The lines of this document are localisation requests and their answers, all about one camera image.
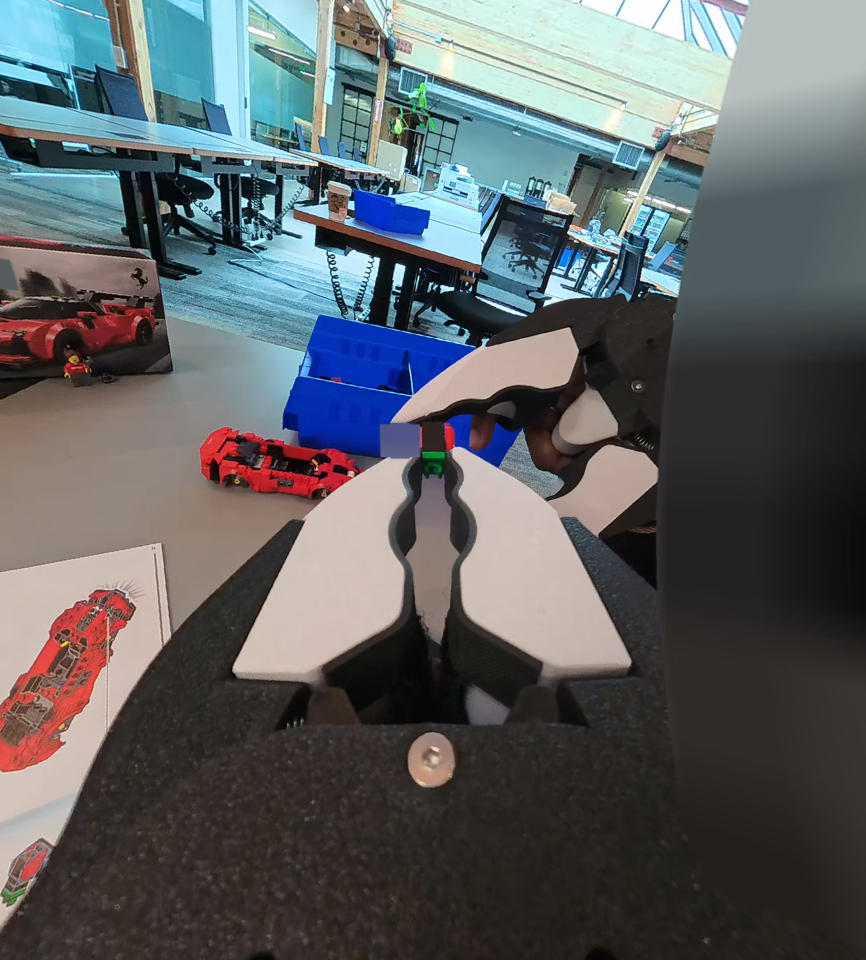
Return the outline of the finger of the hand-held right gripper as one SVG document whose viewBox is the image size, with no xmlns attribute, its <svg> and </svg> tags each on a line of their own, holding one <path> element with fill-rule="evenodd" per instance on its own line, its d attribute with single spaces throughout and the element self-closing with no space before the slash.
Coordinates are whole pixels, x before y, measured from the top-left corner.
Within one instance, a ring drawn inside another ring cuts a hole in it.
<svg viewBox="0 0 866 960">
<path fill-rule="evenodd" d="M 560 477 L 562 487 L 549 497 L 550 506 L 562 519 L 575 518 L 593 534 L 609 537 L 655 521 L 658 469 L 640 449 L 597 443 Z"/>
<path fill-rule="evenodd" d="M 580 347 L 569 327 L 476 348 L 419 389 L 393 416 L 396 425 L 444 423 L 471 415 L 470 436 L 491 437 L 498 424 L 529 424 L 545 409 L 574 424 L 591 420 L 592 389 Z"/>
</svg>

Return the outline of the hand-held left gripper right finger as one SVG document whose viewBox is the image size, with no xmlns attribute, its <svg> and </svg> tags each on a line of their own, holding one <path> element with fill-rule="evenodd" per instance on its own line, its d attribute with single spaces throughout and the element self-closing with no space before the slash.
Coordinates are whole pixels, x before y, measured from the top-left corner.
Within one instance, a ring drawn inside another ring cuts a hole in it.
<svg viewBox="0 0 866 960">
<path fill-rule="evenodd" d="M 447 457 L 451 574 L 444 640 L 466 683 L 622 677 L 631 656 L 550 504 L 461 448 Z"/>
</svg>

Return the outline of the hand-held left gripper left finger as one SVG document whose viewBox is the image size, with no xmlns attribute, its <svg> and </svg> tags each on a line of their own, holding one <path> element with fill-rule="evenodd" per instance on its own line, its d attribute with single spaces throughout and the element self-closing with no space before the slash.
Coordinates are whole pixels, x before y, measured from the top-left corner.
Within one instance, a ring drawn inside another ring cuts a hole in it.
<svg viewBox="0 0 866 960">
<path fill-rule="evenodd" d="M 328 668 L 393 628 L 412 594 L 397 513 L 408 459 L 385 459 L 313 509 L 238 654 L 238 679 L 320 684 Z"/>
</svg>

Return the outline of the small red green lego assembly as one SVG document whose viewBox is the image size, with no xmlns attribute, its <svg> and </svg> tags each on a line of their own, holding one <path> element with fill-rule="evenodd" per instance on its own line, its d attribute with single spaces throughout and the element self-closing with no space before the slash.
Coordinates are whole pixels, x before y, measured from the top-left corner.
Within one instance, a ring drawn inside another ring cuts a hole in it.
<svg viewBox="0 0 866 960">
<path fill-rule="evenodd" d="M 420 427 L 420 462 L 424 478 L 442 477 L 446 456 L 455 444 L 455 433 L 449 423 L 427 421 Z"/>
</svg>

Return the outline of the red lego car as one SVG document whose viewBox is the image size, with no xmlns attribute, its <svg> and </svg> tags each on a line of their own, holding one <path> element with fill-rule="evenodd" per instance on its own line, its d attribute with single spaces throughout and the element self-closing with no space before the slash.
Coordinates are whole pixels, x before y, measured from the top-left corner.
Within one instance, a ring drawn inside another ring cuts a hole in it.
<svg viewBox="0 0 866 960">
<path fill-rule="evenodd" d="M 199 448 L 202 475 L 223 487 L 320 500 L 362 474 L 343 451 L 290 445 L 230 427 L 213 431 Z"/>
</svg>

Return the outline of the lego instruction booklet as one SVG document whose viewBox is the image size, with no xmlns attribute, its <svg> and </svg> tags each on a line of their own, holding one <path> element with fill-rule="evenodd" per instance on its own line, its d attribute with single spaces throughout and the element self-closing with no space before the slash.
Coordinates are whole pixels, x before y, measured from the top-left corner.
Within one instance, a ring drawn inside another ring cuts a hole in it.
<svg viewBox="0 0 866 960">
<path fill-rule="evenodd" d="M 171 634 L 160 544 L 0 572 L 0 928 Z"/>
</svg>

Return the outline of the lego set box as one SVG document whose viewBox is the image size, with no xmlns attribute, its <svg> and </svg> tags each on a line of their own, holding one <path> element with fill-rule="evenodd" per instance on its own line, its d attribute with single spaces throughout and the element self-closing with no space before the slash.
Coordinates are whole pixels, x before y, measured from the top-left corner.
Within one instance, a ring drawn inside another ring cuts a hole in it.
<svg viewBox="0 0 866 960">
<path fill-rule="evenodd" d="M 173 370 L 158 265 L 132 247 L 0 235 L 0 380 L 60 378 L 67 347 L 93 374 Z"/>
</svg>

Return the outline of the person's right hand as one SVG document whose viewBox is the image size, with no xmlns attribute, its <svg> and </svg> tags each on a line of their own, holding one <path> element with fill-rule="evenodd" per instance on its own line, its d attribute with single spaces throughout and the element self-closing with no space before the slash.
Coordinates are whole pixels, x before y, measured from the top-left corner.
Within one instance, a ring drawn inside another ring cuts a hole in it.
<svg viewBox="0 0 866 960">
<path fill-rule="evenodd" d="M 543 498 L 559 491 L 559 474 L 573 460 L 571 456 L 560 453 L 552 442 L 552 431 L 569 403 L 569 400 L 562 398 L 527 423 L 500 464 L 503 472 Z"/>
</svg>

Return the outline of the black mesh office chair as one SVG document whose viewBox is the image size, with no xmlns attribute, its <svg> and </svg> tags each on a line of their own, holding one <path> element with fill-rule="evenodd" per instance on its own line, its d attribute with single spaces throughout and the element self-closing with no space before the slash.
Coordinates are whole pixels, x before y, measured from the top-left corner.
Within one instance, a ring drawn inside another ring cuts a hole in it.
<svg viewBox="0 0 866 960">
<path fill-rule="evenodd" d="M 444 316 L 466 343 L 481 346 L 516 326 L 549 300 L 546 288 L 565 246 L 571 214 L 504 196 L 483 246 L 480 270 L 454 287 L 430 294 L 415 322 L 429 310 Z"/>
</svg>

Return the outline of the wood edged standing desk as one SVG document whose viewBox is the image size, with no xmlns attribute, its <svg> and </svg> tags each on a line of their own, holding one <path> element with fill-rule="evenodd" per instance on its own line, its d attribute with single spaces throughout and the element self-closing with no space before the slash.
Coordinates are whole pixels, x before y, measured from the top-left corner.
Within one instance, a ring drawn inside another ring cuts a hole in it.
<svg viewBox="0 0 866 960">
<path fill-rule="evenodd" d="M 43 170 L 115 172 L 130 246 L 149 251 L 163 277 L 181 281 L 201 270 L 168 257 L 154 181 L 198 152 L 175 139 L 165 125 L 0 96 L 0 141 L 9 157 Z"/>
<path fill-rule="evenodd" d="M 481 215 L 476 208 L 460 206 L 450 200 L 410 192 L 393 195 L 400 203 L 430 211 L 426 231 L 419 236 L 389 233 L 357 222 L 349 215 L 344 222 L 328 217 L 328 204 L 294 211 L 295 220 L 316 228 L 316 245 L 332 252 L 347 250 L 374 258 L 378 262 L 368 321 L 384 327 L 389 318 L 393 274 L 404 268 L 403 282 L 396 308 L 394 327 L 406 330 L 410 323 L 416 281 L 422 270 L 444 269 L 476 274 L 482 265 Z"/>
<path fill-rule="evenodd" d="M 193 128 L 192 134 L 202 140 L 206 149 L 195 151 L 187 159 L 178 159 L 177 165 L 214 179 L 221 197 L 221 210 L 214 218 L 222 225 L 222 244 L 252 254 L 254 248 L 244 240 L 243 210 L 248 200 L 249 178 L 259 175 L 273 183 L 281 180 L 283 195 L 284 177 L 295 179 L 299 189 L 303 190 L 307 187 L 307 174 L 313 164 L 304 159 L 296 160 L 287 150 L 264 146 L 253 140 L 199 128 Z M 299 194 L 287 204 L 283 203 L 283 197 L 266 196 L 263 210 L 266 217 L 273 219 L 291 211 L 298 200 Z"/>
<path fill-rule="evenodd" d="M 322 203 L 330 182 L 346 184 L 352 189 L 363 191 L 382 190 L 387 185 L 398 183 L 397 178 L 390 172 L 352 159 L 298 149 L 289 150 L 289 154 L 297 161 L 305 160 L 313 164 L 307 174 L 310 198 L 301 204 L 304 207 Z"/>
</svg>

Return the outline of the blue plastic parts bin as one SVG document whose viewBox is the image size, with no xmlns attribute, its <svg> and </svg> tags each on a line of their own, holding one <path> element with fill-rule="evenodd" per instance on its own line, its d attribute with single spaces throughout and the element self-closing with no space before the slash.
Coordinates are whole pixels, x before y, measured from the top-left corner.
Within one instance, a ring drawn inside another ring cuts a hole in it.
<svg viewBox="0 0 866 960">
<path fill-rule="evenodd" d="M 317 318 L 282 415 L 308 449 L 380 456 L 380 425 L 473 348 L 328 315 Z"/>
</svg>

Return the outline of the white printer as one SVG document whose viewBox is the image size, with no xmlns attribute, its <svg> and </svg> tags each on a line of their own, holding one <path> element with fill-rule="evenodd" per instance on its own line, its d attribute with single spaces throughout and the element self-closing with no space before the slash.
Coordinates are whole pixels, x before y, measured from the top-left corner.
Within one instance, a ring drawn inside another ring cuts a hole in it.
<svg viewBox="0 0 866 960">
<path fill-rule="evenodd" d="M 444 162 L 441 165 L 435 193 L 471 209 L 479 207 L 479 186 L 467 168 L 460 164 Z"/>
</svg>

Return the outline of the long blue plastic bin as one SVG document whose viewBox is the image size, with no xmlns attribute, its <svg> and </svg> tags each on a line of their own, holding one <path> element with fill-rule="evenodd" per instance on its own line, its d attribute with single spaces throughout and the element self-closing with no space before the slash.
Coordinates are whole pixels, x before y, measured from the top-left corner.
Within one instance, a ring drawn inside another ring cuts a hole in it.
<svg viewBox="0 0 866 960">
<path fill-rule="evenodd" d="M 429 210 L 399 202 L 393 196 L 356 189 L 352 199 L 354 219 L 377 231 L 419 236 L 430 222 Z"/>
</svg>

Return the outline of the hanging green plant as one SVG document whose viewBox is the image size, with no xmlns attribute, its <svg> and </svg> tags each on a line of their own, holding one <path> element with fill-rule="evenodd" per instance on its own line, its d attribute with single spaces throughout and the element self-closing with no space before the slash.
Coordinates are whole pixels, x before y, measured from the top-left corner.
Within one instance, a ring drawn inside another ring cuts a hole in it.
<svg viewBox="0 0 866 960">
<path fill-rule="evenodd" d="M 427 89 L 424 80 L 408 93 L 409 106 L 396 108 L 389 124 L 393 138 L 402 138 L 410 131 L 428 134 L 436 130 L 436 120 L 428 109 Z"/>
</svg>

